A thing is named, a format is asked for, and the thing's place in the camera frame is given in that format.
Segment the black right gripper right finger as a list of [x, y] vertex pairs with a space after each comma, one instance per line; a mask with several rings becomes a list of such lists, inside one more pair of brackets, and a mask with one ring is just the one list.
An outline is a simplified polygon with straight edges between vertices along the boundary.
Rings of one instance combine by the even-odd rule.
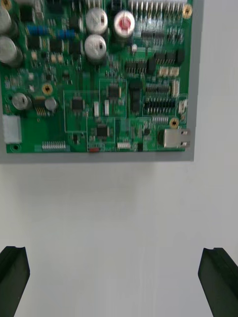
[[198, 278], [214, 317], [238, 316], [238, 266], [223, 248], [204, 248]]

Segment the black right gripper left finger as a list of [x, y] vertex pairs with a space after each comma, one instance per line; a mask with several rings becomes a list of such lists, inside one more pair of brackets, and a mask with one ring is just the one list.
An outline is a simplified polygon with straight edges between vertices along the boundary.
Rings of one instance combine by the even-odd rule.
[[7, 246], [0, 253], [0, 316], [13, 317], [30, 277], [25, 247]]

